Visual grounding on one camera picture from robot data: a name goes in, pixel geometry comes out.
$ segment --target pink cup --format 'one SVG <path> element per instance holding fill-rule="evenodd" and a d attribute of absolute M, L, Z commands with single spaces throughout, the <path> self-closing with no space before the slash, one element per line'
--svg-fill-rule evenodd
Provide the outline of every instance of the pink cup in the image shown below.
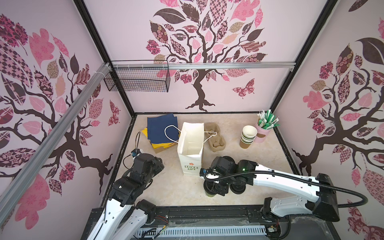
<path fill-rule="evenodd" d="M 255 125 L 255 128 L 257 129 L 256 138 L 253 141 L 255 143 L 262 143 L 262 142 L 264 142 L 266 137 L 268 136 L 269 132 L 272 130 L 272 128 L 268 129 L 268 130 L 262 129 L 257 124 Z"/>

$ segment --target beige tabletop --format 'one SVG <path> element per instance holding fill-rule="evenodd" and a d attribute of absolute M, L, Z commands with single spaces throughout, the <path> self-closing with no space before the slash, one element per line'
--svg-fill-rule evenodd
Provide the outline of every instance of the beige tabletop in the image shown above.
<path fill-rule="evenodd" d="M 135 148 L 135 136 L 137 132 L 147 127 L 147 117 L 158 115 L 138 115 L 129 138 L 124 154 L 128 156 Z M 239 146 L 240 134 L 245 125 L 254 125 L 257 114 L 175 114 L 179 128 L 184 122 L 216 122 L 225 138 L 227 146 L 223 151 L 212 152 L 208 142 L 204 145 L 202 167 L 208 168 L 216 156 L 230 156 L 236 163 L 240 160 L 255 161 L 275 170 L 292 173 L 285 154 L 274 131 L 271 131 L 263 143 L 252 143 L 247 149 Z M 155 154 L 150 142 L 141 133 L 139 148 L 145 153 L 152 154 L 163 160 L 164 170 L 153 178 L 152 185 L 146 189 L 136 200 L 136 203 L 146 199 L 157 206 L 192 206 L 192 205 L 252 205 L 263 204 L 266 197 L 290 197 L 292 194 L 271 187 L 247 185 L 243 194 L 234 194 L 231 190 L 225 196 L 206 196 L 203 189 L 204 180 L 199 177 L 184 176 L 177 155 L 177 146 L 170 147 Z M 127 167 L 131 167 L 131 156 L 124 161 Z M 126 168 L 120 165 L 117 177 L 119 179 Z"/>

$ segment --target pink butterfly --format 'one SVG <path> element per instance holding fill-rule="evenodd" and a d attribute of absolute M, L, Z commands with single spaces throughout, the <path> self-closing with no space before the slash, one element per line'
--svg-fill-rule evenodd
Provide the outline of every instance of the pink butterfly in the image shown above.
<path fill-rule="evenodd" d="M 247 83 L 247 85 L 245 86 L 245 88 L 234 88 L 234 89 L 232 89 L 232 90 L 234 90 L 236 93 L 239 93 L 239 96 L 240 97 L 244 97 L 246 94 L 247 94 L 247 92 L 248 93 L 253 93 L 254 94 L 254 90 L 255 90 L 255 88 L 254 87 L 252 87 L 254 84 L 255 84 L 255 81 L 254 81 L 255 79 L 252 79 L 251 81 L 249 81 L 248 83 Z"/>
<path fill-rule="evenodd" d="M 111 106 L 113 115 L 109 118 L 108 126 L 119 123 L 118 115 L 119 115 L 119 112 L 121 111 L 119 110 L 118 107 L 115 107 L 115 104 L 111 100 L 109 101 L 109 105 Z"/>

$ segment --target black wire basket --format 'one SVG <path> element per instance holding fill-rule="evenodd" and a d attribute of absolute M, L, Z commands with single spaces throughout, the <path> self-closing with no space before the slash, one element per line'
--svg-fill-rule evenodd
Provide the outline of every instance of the black wire basket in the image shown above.
<path fill-rule="evenodd" d="M 150 64 L 143 62 L 137 64 L 137 61 L 148 61 Z M 120 64 L 114 64 L 114 71 L 110 71 L 104 78 L 109 91 L 118 91 L 116 82 L 120 81 L 124 91 L 168 92 L 170 83 L 168 61 L 124 60 L 112 62 Z"/>

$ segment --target wallpaper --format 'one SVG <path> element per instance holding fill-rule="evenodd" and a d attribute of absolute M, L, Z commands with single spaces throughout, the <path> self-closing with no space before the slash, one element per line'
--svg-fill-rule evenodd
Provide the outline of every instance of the wallpaper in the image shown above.
<path fill-rule="evenodd" d="M 61 7 L 35 22 L 17 4 L 0 13 L 1 193 L 102 64 L 72 2 L 33 3 L 29 9 L 37 12 Z M 44 18 L 60 21 L 41 23 Z M 80 238 L 103 197 L 129 120 L 118 93 L 101 82 L 1 226 L 1 238 Z"/>
<path fill-rule="evenodd" d="M 328 174 L 368 197 L 364 206 L 339 209 L 341 239 L 384 239 L 383 8 L 342 1 L 276 111 L 302 174 Z"/>
<path fill-rule="evenodd" d="M 293 3 L 276 6 L 263 0 L 151 2 L 149 6 L 143 1 L 112 1 L 107 6 L 102 1 L 88 1 L 113 60 L 153 60 L 148 63 L 160 64 L 165 60 L 294 61 L 325 3 L 296 1 L 301 6 L 293 8 Z M 108 19 L 115 24 L 107 25 L 101 9 L 108 8 L 124 9 L 129 14 L 116 14 Z M 291 21 L 290 29 L 295 25 L 290 32 L 286 21 Z M 129 26 L 127 31 L 113 30 L 125 24 Z M 171 70 L 168 93 L 130 91 L 127 95 L 137 112 L 257 111 L 269 107 L 286 73 L 287 69 Z M 165 74 L 165 70 L 156 73 L 158 77 Z M 172 104 L 154 104 L 150 102 L 153 98 Z"/>

